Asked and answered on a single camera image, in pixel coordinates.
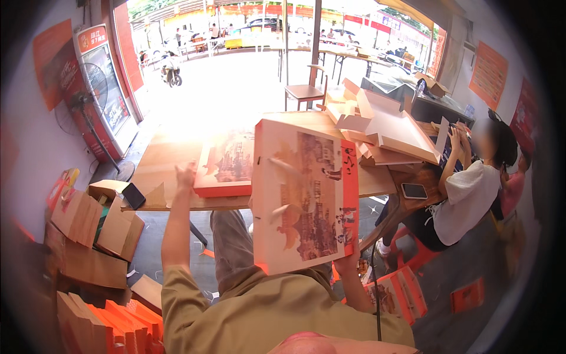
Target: scooter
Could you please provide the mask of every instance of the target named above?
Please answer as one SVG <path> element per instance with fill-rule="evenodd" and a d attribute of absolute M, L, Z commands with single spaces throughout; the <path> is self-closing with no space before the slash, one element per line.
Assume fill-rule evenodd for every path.
<path fill-rule="evenodd" d="M 167 52 L 161 57 L 161 80 L 169 83 L 169 87 L 181 86 L 183 83 L 179 75 L 181 67 L 177 58 L 173 52 Z"/>

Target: white shirt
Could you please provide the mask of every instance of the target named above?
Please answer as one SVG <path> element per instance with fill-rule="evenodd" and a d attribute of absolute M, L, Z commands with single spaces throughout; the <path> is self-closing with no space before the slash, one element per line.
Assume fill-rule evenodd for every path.
<path fill-rule="evenodd" d="M 432 210 L 440 241 L 447 246 L 458 242 L 490 209 L 499 187 L 499 171 L 481 161 L 448 177 L 448 199 Z"/>

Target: white phone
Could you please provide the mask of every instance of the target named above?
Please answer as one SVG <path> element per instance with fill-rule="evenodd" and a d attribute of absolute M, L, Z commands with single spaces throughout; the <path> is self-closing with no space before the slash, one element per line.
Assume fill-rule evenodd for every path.
<path fill-rule="evenodd" d="M 407 199 L 428 199 L 425 186 L 410 183 L 401 183 L 403 196 Z"/>

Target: water bottle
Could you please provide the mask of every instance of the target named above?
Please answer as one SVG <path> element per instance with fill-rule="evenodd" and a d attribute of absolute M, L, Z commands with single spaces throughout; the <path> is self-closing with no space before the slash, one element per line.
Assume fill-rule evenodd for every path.
<path fill-rule="evenodd" d="M 419 87 L 417 88 L 417 95 L 418 96 L 423 95 L 423 92 L 425 91 L 425 85 L 426 85 L 425 81 L 422 80 L 421 83 L 419 84 Z"/>
<path fill-rule="evenodd" d="M 464 109 L 464 115 L 468 118 L 472 118 L 474 116 L 475 108 L 471 104 L 467 105 Z"/>

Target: olive shirt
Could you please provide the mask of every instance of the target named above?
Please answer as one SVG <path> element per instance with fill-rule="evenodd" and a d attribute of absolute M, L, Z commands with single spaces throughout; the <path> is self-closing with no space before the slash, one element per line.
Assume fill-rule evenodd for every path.
<path fill-rule="evenodd" d="M 272 276 L 255 270 L 241 279 L 210 306 L 189 273 L 167 268 L 161 291 L 167 353 L 265 354 L 300 331 L 377 340 L 375 316 L 339 302 L 311 268 Z M 381 313 L 381 334 L 385 342 L 414 347 L 404 319 Z"/>

